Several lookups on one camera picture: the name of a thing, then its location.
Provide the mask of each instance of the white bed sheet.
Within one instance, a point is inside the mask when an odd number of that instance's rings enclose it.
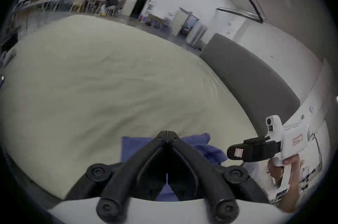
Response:
[[[2,142],[59,198],[91,164],[119,162],[122,136],[208,132],[224,152],[256,137],[202,59],[135,27],[75,15],[26,36],[17,51],[0,89]]]

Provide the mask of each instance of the blue towel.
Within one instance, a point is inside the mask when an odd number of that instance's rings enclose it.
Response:
[[[151,137],[122,137],[121,162],[127,161],[134,153],[152,140],[153,138]],[[222,150],[208,145],[210,141],[210,135],[208,133],[182,137],[182,140],[192,146],[212,164],[220,165],[227,160]],[[156,201],[178,201],[168,182],[163,187]]]

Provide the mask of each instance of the gray cushion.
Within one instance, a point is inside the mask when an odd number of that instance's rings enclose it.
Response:
[[[298,97],[270,66],[227,37],[216,33],[200,57],[240,103],[258,136],[267,133],[267,116],[278,115],[284,124],[299,108]]]

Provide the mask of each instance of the long table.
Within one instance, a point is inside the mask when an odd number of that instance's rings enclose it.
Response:
[[[64,1],[64,0],[38,0],[38,1],[35,1],[35,2],[32,2],[32,3],[29,3],[21,8],[19,8],[18,10],[26,10],[28,8],[31,8],[31,7],[34,7],[34,6],[37,6],[37,5],[43,5],[44,3],[47,3],[47,5],[50,3],[50,2],[61,2],[61,1]]]

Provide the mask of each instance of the seated person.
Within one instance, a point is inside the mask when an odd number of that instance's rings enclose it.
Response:
[[[101,16],[106,16],[106,8],[111,6],[116,6],[118,3],[118,0],[105,0],[105,3],[101,6]]]
[[[125,5],[125,3],[126,3],[127,0],[118,0],[118,1],[119,2],[116,5],[116,9],[117,10],[121,10],[121,9],[123,9],[123,7],[124,7],[124,5]]]

